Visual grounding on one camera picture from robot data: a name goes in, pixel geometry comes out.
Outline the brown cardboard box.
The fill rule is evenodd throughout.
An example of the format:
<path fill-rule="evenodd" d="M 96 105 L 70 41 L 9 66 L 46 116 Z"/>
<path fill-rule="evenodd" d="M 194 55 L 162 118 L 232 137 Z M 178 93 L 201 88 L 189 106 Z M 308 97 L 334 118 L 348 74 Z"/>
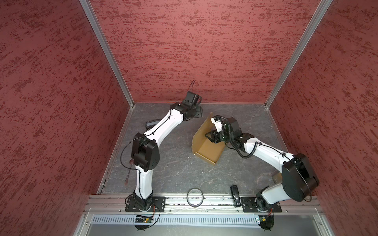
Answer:
<path fill-rule="evenodd" d="M 214 128 L 214 124 L 211 122 L 211 118 L 214 113 L 211 112 L 198 131 L 195 133 L 192 139 L 192 152 L 196 157 L 212 164 L 216 165 L 223 150 L 225 148 L 224 143 L 213 143 L 205 134 L 210 132 Z"/>

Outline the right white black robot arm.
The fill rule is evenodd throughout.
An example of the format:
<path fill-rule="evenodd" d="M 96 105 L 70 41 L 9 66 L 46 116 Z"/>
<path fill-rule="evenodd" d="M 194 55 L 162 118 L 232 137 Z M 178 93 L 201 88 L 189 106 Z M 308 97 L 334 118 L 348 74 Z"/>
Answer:
<path fill-rule="evenodd" d="M 276 149 L 249 133 L 243 133 L 233 117 L 214 116 L 211 123 L 215 130 L 205 134 L 212 143 L 230 144 L 243 159 L 257 157 L 277 169 L 281 182 L 268 186 L 256 194 L 255 207 L 261 212 L 267 212 L 272 207 L 285 200 L 302 202 L 319 186 L 320 181 L 308 159 L 302 153 L 292 154 Z"/>

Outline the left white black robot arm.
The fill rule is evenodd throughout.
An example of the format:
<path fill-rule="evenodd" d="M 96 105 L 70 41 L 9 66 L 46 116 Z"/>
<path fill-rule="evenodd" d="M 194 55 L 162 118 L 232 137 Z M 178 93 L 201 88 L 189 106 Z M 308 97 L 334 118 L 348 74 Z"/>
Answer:
<path fill-rule="evenodd" d="M 152 179 L 153 171 L 160 161 L 159 146 L 178 125 L 201 117 L 201 105 L 175 103 L 155 126 L 143 134 L 135 135 L 131 153 L 136 168 L 136 189 L 133 197 L 143 211 L 147 211 L 152 205 Z"/>

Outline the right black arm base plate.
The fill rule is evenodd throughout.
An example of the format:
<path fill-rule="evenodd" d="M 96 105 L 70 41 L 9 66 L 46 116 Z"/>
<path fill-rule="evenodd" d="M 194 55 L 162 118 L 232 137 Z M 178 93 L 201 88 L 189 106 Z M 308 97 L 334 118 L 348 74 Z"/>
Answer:
<path fill-rule="evenodd" d="M 281 213 L 282 208 L 279 202 L 272 205 L 264 205 L 258 208 L 256 197 L 241 197 L 241 207 L 244 213 Z"/>

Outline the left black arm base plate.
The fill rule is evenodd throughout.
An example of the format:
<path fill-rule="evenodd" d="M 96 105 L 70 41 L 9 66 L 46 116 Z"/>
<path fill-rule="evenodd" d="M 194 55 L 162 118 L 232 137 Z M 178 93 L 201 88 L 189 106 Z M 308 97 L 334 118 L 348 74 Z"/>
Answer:
<path fill-rule="evenodd" d="M 165 197 L 149 197 L 142 200 L 138 196 L 128 197 L 125 201 L 125 212 L 164 212 Z"/>

